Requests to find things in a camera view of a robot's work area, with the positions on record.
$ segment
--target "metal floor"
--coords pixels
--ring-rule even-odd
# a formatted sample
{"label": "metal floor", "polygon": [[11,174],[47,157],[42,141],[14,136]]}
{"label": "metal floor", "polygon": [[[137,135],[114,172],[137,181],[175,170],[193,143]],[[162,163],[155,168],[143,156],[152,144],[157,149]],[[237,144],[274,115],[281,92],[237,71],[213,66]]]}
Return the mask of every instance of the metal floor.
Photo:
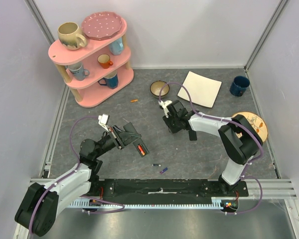
{"label": "metal floor", "polygon": [[[244,75],[243,69],[135,70],[135,77],[129,85],[97,107],[87,109],[79,106],[70,93],[53,155],[50,178],[60,176],[76,163],[69,146],[69,132],[73,123],[84,116],[108,114],[111,116],[109,125],[116,124],[122,127],[128,121],[132,122],[142,134],[150,154],[141,158],[133,146],[121,151],[113,149],[99,158],[103,161],[99,172],[101,178],[217,179],[228,161],[220,138],[200,132],[197,134],[198,141],[189,141],[188,133],[184,130],[177,134],[169,133],[162,120],[163,111],[149,91],[151,83],[156,80],[182,83],[188,71],[222,81],[213,108],[196,106],[198,110],[224,117],[230,117],[241,111],[257,113],[250,89],[242,97],[235,97],[229,92],[233,78]],[[176,96],[179,89],[180,86],[171,85],[171,90],[164,100],[180,100]],[[188,110],[190,109],[189,102],[185,100],[181,102]],[[86,138],[99,140],[102,132],[103,128],[95,119],[79,122],[72,136],[74,148],[79,151],[80,143]],[[264,150],[265,156],[253,163],[248,174],[261,179],[276,178],[266,144]],[[153,163],[159,163],[162,167],[152,167]],[[159,171],[164,167],[168,167],[168,170],[160,175]]]}
{"label": "metal floor", "polygon": [[[242,210],[255,202],[241,200]],[[134,209],[90,215],[65,209],[40,239],[295,239],[284,200],[225,216],[219,210]]]}

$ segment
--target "blue mug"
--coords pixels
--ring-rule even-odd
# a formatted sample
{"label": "blue mug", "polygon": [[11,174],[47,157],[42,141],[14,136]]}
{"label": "blue mug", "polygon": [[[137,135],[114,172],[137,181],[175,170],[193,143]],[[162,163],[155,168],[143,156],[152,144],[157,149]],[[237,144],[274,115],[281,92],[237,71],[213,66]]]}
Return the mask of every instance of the blue mug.
{"label": "blue mug", "polygon": [[113,41],[109,45],[109,48],[113,55],[120,55],[122,53],[122,51],[124,50],[122,38],[120,37],[119,39]]}
{"label": "blue mug", "polygon": [[230,86],[230,93],[234,96],[242,96],[250,85],[248,78],[244,76],[236,76]]}
{"label": "blue mug", "polygon": [[83,81],[85,77],[90,75],[90,72],[87,69],[84,69],[82,62],[69,65],[68,69],[78,81]]}
{"label": "blue mug", "polygon": [[111,89],[114,89],[119,85],[118,74],[117,74],[116,71],[113,71],[109,75],[107,75],[104,78],[100,79],[98,82],[101,86],[107,86]]}

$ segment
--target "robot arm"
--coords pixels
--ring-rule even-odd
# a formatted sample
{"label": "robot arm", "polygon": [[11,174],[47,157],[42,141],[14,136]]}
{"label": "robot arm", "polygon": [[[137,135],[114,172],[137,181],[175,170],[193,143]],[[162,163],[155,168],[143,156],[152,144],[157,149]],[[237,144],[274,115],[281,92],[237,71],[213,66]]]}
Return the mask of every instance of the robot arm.
{"label": "robot arm", "polygon": [[193,111],[188,112],[178,100],[174,102],[160,101],[159,105],[164,110],[163,120],[172,133],[186,129],[190,140],[197,140],[197,131],[210,133],[221,138],[229,156],[227,166],[219,176],[219,181],[222,183],[221,190],[226,193],[235,188],[248,161],[254,157],[259,149],[254,140],[244,130],[232,123],[223,122],[223,119],[233,120],[245,126],[263,145],[262,140],[247,119],[242,115],[237,115],[234,118],[213,116],[213,118],[218,118],[219,121],[200,117]]}
{"label": "robot arm", "polygon": [[14,220],[29,228],[30,219],[33,214],[35,205],[39,198],[52,184],[55,186],[46,194],[42,200],[38,211],[35,214],[32,226],[33,233],[39,237],[45,235],[53,226],[56,217],[78,197],[88,193],[97,184],[102,161],[98,157],[110,151],[113,148],[123,149],[129,144],[133,144],[141,157],[146,156],[149,151],[141,139],[132,123],[123,126],[124,130],[119,129],[116,125],[109,127],[108,115],[99,117],[99,125],[106,131],[99,141],[86,139],[81,143],[80,166],[76,169],[75,165],[68,172],[64,173],[57,179],[52,180],[46,185],[38,183],[32,184],[23,198],[23,201],[14,217]]}

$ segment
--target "pink plate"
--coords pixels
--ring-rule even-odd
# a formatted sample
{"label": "pink plate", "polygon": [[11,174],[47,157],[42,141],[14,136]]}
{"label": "pink plate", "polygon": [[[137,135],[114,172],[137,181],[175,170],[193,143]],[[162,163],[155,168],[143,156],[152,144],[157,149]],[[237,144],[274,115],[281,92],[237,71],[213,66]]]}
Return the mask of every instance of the pink plate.
{"label": "pink plate", "polygon": [[115,12],[96,12],[87,16],[81,27],[89,38],[102,41],[112,38],[120,31],[122,20]]}

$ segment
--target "pink shelf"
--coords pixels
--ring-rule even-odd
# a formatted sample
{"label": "pink shelf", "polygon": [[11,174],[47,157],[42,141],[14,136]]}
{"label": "pink shelf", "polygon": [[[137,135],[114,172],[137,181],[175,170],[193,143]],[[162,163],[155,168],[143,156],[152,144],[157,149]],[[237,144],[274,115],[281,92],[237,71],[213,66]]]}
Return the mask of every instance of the pink shelf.
{"label": "pink shelf", "polygon": [[119,85],[115,89],[110,89],[107,86],[100,86],[99,83],[95,83],[88,88],[78,90],[83,100],[77,103],[87,108],[97,106],[132,81],[134,77],[132,68],[127,70],[125,66],[122,66],[118,68],[117,71]]}
{"label": "pink shelf", "polygon": [[[98,56],[101,54],[110,55],[111,61],[113,61],[113,66],[110,66],[108,69],[102,68],[97,60]],[[108,47],[105,47],[99,50],[96,54],[93,54],[85,58],[84,60],[82,60],[84,69],[90,71],[90,75],[87,78],[85,78],[83,81],[78,81],[71,74],[70,70],[67,69],[67,73],[69,74],[72,81],[70,83],[66,83],[66,82],[65,83],[73,89],[84,89],[94,84],[98,80],[102,79],[106,75],[110,74],[112,71],[118,69],[123,64],[127,63],[130,57],[131,57],[131,50],[129,47],[126,47],[120,55],[116,55],[116,56],[111,54]]]}
{"label": "pink shelf", "polygon": [[86,47],[81,47],[78,50],[69,50],[61,44],[60,40],[56,40],[49,48],[49,57],[55,64],[58,65],[67,66],[77,63],[122,37],[127,30],[127,24],[123,18],[122,23],[122,28],[116,36],[103,41],[87,38],[88,45]]}

